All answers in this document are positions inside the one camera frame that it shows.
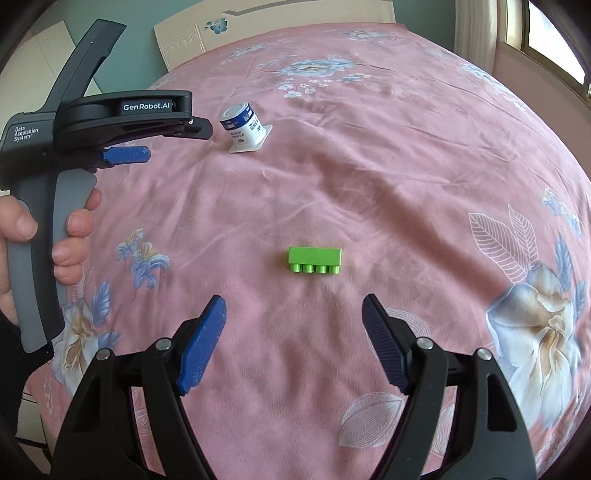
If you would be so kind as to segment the person's left hand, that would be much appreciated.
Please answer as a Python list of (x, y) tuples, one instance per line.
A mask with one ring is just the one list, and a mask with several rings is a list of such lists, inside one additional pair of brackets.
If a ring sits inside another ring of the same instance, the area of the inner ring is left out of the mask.
[[(87, 238), (94, 229), (92, 212), (100, 205), (102, 193), (93, 189), (84, 208), (69, 214), (67, 237), (52, 250), (55, 279), (66, 286), (76, 285), (82, 278), (83, 262), (89, 256)], [(1, 197), (1, 311), (14, 325), (18, 324), (16, 307), (8, 273), (7, 242), (28, 242), (38, 230), (38, 223), (13, 196)]]

